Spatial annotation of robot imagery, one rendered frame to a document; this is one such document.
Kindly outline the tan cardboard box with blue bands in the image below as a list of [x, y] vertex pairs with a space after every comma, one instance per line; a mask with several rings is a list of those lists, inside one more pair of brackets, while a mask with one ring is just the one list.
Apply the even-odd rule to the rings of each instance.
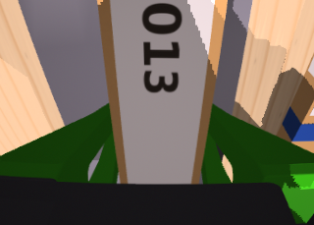
[[314, 53], [277, 137], [314, 153]]

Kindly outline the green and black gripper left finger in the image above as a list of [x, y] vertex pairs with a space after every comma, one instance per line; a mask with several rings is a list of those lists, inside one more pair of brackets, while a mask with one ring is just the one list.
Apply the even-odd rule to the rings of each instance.
[[[88, 181], [89, 165], [102, 145], [99, 161]], [[84, 118], [0, 155], [0, 176], [117, 184], [118, 173], [109, 103]]]

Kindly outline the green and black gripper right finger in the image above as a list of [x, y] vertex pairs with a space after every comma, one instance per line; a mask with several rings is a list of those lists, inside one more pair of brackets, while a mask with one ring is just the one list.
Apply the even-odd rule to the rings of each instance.
[[[203, 184], [276, 184], [295, 223], [307, 223], [314, 214], [313, 152], [246, 123], [213, 103], [208, 133], [201, 168]], [[232, 182], [217, 146], [232, 165]]]

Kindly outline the brown cardboard pack with blue bands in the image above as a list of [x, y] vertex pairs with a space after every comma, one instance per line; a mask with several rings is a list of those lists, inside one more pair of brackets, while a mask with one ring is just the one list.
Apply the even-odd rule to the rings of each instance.
[[97, 0], [121, 184], [199, 184], [228, 0]]

